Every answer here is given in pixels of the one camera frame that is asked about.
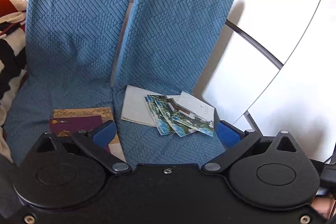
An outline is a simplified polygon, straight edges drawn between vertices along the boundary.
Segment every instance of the textured upholstery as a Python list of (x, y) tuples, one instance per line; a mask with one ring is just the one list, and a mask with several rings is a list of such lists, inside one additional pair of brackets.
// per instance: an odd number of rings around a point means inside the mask
[(112, 107), (110, 76), (129, 0), (29, 0), (28, 81), (5, 130), (19, 164), (55, 108)]
[(233, 0), (134, 0), (115, 74), (114, 106), (125, 158), (137, 163), (204, 164), (224, 151), (217, 136), (160, 136), (120, 120), (127, 84), (174, 95), (192, 89)]

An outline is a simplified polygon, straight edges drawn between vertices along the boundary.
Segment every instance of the blue pad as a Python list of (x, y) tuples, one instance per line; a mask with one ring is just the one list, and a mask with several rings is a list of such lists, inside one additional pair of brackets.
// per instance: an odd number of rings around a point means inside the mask
[(98, 128), (95, 128), (89, 133), (95, 145), (104, 149), (115, 138), (117, 133), (116, 123), (108, 120)]
[(120, 120), (127, 84), (161, 94), (192, 93), (233, 0), (134, 0), (115, 76), (114, 107), (125, 158), (133, 167), (204, 164), (224, 152), (202, 133), (160, 136), (156, 128)]
[(225, 121), (219, 121), (217, 123), (216, 132), (218, 138), (226, 148), (231, 148), (239, 143), (245, 135), (243, 131)]
[(129, 0), (29, 0), (29, 79), (5, 130), (19, 164), (48, 130), (53, 109), (112, 107), (110, 76)]

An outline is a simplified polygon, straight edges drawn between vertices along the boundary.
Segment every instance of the screw head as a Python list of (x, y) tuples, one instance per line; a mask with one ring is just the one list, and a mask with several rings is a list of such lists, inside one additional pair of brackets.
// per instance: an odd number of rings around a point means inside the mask
[(33, 216), (25, 216), (24, 221), (27, 224), (34, 224), (35, 223), (35, 218)]
[(164, 169), (163, 173), (165, 174), (171, 174), (173, 171), (170, 168)]
[(125, 171), (127, 170), (129, 165), (125, 162), (117, 162), (116, 164), (112, 165), (114, 171)]
[(204, 168), (208, 171), (218, 171), (221, 168), (221, 165), (215, 162), (209, 162)]
[(308, 224), (310, 222), (310, 216), (303, 216), (300, 219), (300, 224)]

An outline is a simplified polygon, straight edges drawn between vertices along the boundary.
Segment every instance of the booklet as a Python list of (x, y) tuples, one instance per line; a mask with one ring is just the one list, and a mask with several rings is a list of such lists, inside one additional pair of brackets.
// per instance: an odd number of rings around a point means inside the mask
[[(53, 118), (55, 119), (61, 118), (61, 120), (64, 120), (64, 118), (71, 118), (71, 117), (90, 117), (90, 116), (100, 116), (101, 117), (100, 124), (108, 120), (114, 121), (112, 110), (110, 107), (54, 109), (53, 110)], [(117, 158), (126, 162), (118, 134), (115, 135), (114, 139), (109, 143), (108, 147), (106, 147), (105, 150), (115, 155)]]
[(152, 115), (152, 119), (154, 120), (160, 135), (174, 134), (175, 131), (171, 128), (171, 126), (165, 120), (165, 118), (163, 117), (162, 113), (160, 112), (159, 108), (157, 107), (152, 97), (146, 96), (145, 100), (146, 100), (147, 107)]
[(181, 96), (179, 100), (176, 101), (176, 103), (186, 109), (191, 110), (202, 119), (213, 122), (215, 108), (202, 102), (201, 100), (190, 95), (189, 93), (182, 91)]
[(173, 104), (173, 108), (175, 110), (171, 117), (175, 121), (213, 137), (213, 133), (214, 133), (213, 121), (207, 121), (205, 119), (202, 119), (200, 116), (196, 115), (194, 112), (184, 107), (181, 107), (178, 104)]
[(171, 116), (173, 114), (173, 109), (171, 107), (172, 103), (175, 104), (174, 99), (168, 99), (166, 96), (162, 95), (149, 95), (155, 101), (157, 107), (162, 113), (163, 117), (167, 123), (172, 127), (172, 129), (177, 133), (178, 136), (184, 137), (191, 133), (196, 132), (197, 130), (187, 127), (181, 123), (176, 122)]

